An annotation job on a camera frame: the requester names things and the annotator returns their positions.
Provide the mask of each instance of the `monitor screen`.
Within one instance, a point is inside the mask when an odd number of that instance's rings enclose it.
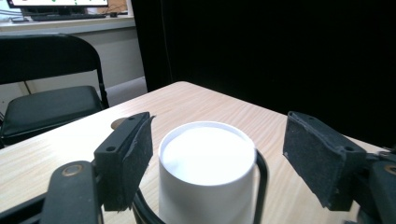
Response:
[[[107,0],[7,0],[9,7],[107,7]]]

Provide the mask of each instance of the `computer monitor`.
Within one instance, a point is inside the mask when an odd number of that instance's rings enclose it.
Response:
[[[107,0],[7,0],[7,2],[10,8],[20,8],[24,14],[68,15],[84,13],[88,7],[108,7]]]

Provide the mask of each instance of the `chair seat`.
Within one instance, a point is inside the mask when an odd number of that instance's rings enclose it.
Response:
[[[5,145],[12,145],[102,109],[99,96],[91,86],[22,96],[8,104],[0,135]]]

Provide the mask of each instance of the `white cup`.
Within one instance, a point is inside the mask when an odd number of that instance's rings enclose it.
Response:
[[[253,222],[253,141],[233,126],[198,121],[160,144],[159,216],[170,224]]]

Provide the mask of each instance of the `wooden table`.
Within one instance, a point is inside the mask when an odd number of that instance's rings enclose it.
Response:
[[[93,152],[111,134],[119,118],[148,111],[152,122],[154,156],[140,188],[150,207],[158,212],[158,146],[179,125],[213,120],[245,132],[266,159],[269,182],[262,223],[343,223],[356,220],[351,212],[330,212],[295,173],[282,155],[287,117],[233,97],[178,82],[121,105],[0,150],[0,212],[45,191],[52,172],[70,161],[92,161]],[[380,150],[354,140],[370,152]],[[135,223],[132,211],[104,212],[105,223]]]

